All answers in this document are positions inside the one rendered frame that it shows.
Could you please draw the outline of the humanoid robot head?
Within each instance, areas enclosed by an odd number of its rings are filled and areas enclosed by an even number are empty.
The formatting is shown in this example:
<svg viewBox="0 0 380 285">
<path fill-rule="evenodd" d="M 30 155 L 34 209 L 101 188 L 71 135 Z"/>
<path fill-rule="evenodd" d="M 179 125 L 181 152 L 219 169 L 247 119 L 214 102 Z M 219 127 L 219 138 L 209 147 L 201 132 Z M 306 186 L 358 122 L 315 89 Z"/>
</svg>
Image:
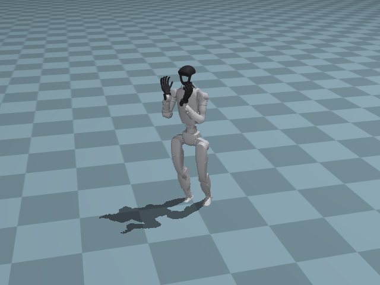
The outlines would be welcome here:
<svg viewBox="0 0 380 285">
<path fill-rule="evenodd" d="M 187 85 L 188 86 L 188 84 L 190 83 L 190 84 L 192 84 L 192 82 L 190 82 L 190 80 L 191 80 L 191 76 L 192 76 L 192 74 L 195 74 L 195 68 L 194 67 L 192 67 L 192 66 L 190 66 L 190 65 L 186 65 L 186 66 L 183 66 L 179 71 L 178 71 L 178 74 L 179 74 L 179 76 L 180 76 L 180 81 L 181 81 L 181 83 L 185 86 L 185 85 Z M 185 82 L 183 82 L 183 80 L 182 80 L 182 76 L 186 76 L 186 77 L 188 77 L 188 81 L 185 81 Z M 193 86 L 193 84 L 192 84 L 192 86 Z M 186 86 L 185 86 L 185 88 L 186 88 Z M 189 86 L 188 86 L 188 88 L 189 88 Z M 193 86 L 193 88 L 195 88 L 194 86 Z M 184 89 L 184 88 L 183 88 Z M 185 89 L 184 89 L 185 90 Z M 186 88 L 186 90 L 187 90 L 187 88 Z"/>
</svg>

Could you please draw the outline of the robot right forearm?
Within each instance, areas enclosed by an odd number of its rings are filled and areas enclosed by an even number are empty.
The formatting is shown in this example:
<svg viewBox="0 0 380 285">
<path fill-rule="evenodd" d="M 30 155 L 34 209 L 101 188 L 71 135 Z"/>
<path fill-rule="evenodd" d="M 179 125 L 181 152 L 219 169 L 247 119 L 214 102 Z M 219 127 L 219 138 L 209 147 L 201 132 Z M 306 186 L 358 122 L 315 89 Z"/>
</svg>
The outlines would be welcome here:
<svg viewBox="0 0 380 285">
<path fill-rule="evenodd" d="M 170 94 L 166 94 L 166 100 L 163 99 L 163 107 L 162 107 L 162 115 L 163 113 L 169 113 L 170 112 L 170 101 L 172 97 Z"/>
</svg>

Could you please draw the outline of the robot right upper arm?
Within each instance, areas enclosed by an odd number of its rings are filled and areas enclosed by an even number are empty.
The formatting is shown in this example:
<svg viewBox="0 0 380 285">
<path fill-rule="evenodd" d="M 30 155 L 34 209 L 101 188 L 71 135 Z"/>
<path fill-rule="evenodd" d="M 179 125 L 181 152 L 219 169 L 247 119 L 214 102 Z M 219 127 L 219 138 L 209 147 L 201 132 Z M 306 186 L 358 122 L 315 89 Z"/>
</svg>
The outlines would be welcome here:
<svg viewBox="0 0 380 285">
<path fill-rule="evenodd" d="M 171 101 L 170 101 L 170 112 L 169 113 L 163 113 L 163 117 L 165 118 L 168 118 L 170 119 L 173 115 L 173 108 L 175 106 L 175 103 L 176 103 L 176 91 L 177 91 L 178 88 L 174 88 L 174 89 L 171 89 L 170 93 L 171 93 Z"/>
</svg>

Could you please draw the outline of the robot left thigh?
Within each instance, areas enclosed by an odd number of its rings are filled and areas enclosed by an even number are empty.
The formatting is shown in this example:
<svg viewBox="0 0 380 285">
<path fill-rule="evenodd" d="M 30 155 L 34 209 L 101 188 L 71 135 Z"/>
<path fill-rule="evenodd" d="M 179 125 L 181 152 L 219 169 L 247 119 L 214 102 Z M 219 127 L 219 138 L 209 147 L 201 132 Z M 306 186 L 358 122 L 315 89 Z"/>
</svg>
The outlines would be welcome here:
<svg viewBox="0 0 380 285">
<path fill-rule="evenodd" d="M 198 169 L 198 181 L 204 182 L 207 180 L 207 150 L 210 147 L 210 143 L 202 138 L 197 138 L 197 145 L 195 147 L 195 158 Z"/>
</svg>

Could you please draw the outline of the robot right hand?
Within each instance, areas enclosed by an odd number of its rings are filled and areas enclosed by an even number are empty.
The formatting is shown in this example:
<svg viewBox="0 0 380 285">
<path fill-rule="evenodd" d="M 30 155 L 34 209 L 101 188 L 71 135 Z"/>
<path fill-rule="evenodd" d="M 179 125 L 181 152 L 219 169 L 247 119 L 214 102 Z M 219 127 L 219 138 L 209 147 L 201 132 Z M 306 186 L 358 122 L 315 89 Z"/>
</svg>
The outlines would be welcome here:
<svg viewBox="0 0 380 285">
<path fill-rule="evenodd" d="M 164 100 L 166 100 L 166 94 L 170 94 L 171 95 L 170 88 L 171 88 L 171 86 L 173 84 L 173 81 L 171 82 L 171 85 L 169 86 L 169 78 L 170 77 L 168 77 L 168 79 L 167 79 L 167 76 L 166 76 L 166 77 L 163 77 L 163 78 L 160 79 L 161 89 L 164 92 L 164 94 L 163 94 L 164 95 Z M 166 82 L 166 80 L 167 80 L 167 82 Z"/>
</svg>

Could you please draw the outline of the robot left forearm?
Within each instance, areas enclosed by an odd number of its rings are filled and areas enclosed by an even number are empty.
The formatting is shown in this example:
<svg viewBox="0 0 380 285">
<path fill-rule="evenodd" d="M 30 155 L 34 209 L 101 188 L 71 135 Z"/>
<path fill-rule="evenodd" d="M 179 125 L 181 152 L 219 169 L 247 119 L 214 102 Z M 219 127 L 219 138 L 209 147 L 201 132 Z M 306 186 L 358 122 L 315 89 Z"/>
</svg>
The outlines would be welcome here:
<svg viewBox="0 0 380 285">
<path fill-rule="evenodd" d="M 182 111 L 186 113 L 190 119 L 193 119 L 198 123 L 202 123 L 204 121 L 204 118 L 201 115 L 197 114 L 197 112 L 194 112 L 187 103 L 184 103 L 183 106 L 181 106 L 181 108 Z"/>
</svg>

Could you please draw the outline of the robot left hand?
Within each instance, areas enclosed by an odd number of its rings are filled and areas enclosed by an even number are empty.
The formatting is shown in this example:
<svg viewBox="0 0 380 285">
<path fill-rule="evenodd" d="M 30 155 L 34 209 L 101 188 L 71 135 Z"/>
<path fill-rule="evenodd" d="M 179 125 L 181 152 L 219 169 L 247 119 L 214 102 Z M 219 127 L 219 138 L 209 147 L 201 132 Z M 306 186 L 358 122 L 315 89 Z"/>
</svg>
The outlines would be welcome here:
<svg viewBox="0 0 380 285">
<path fill-rule="evenodd" d="M 188 88 L 189 86 L 189 88 Z M 193 92 L 193 87 L 192 87 L 192 84 L 188 84 L 188 86 L 186 85 L 186 88 L 184 87 L 185 89 L 185 94 L 183 95 L 183 98 L 180 100 L 180 106 L 183 106 L 184 103 L 188 103 L 188 99 L 190 98 L 192 92 Z"/>
</svg>

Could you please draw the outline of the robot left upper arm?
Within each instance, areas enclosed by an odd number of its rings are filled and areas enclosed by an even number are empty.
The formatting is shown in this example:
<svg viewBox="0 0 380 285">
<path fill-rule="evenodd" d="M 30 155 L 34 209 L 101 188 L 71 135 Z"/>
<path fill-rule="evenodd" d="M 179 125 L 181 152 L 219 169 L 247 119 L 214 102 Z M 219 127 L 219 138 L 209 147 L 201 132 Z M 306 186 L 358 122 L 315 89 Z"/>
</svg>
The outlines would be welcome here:
<svg viewBox="0 0 380 285">
<path fill-rule="evenodd" d="M 197 91 L 197 99 L 198 99 L 198 111 L 199 111 L 199 115 L 201 115 L 204 118 L 204 121 L 205 121 L 205 114 L 206 114 L 206 108 L 207 108 L 207 102 L 208 102 L 209 96 L 205 92 Z M 195 123 L 196 124 L 202 124 L 202 123 L 198 123 L 196 121 L 195 121 Z"/>
</svg>

